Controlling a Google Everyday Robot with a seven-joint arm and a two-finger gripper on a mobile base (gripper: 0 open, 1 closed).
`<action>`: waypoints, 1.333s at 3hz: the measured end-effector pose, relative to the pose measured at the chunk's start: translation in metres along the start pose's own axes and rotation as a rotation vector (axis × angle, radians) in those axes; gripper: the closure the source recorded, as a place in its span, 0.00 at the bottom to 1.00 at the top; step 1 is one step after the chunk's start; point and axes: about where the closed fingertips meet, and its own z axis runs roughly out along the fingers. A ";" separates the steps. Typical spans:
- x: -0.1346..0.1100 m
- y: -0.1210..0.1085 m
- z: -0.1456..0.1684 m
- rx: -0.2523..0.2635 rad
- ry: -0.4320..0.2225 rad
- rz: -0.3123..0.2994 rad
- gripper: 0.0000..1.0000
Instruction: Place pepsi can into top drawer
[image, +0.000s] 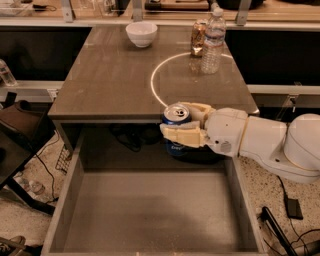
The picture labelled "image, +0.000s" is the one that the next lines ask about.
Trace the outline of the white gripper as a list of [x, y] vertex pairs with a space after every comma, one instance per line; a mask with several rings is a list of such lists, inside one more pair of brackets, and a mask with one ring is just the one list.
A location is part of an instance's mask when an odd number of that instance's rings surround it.
[[215, 111], [203, 103], [180, 102], [179, 105], [186, 116], [179, 125], [160, 125], [165, 139], [192, 148], [206, 144], [216, 154], [229, 157], [238, 154], [248, 118], [245, 111], [232, 108]]

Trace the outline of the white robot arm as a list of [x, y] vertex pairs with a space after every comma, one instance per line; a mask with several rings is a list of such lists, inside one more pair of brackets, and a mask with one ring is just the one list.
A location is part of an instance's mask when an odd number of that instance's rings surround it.
[[163, 136], [187, 147], [209, 147], [229, 157], [243, 156], [267, 171], [299, 183], [320, 178], [320, 116], [303, 114], [291, 123], [250, 116], [233, 108], [200, 103], [168, 106]]

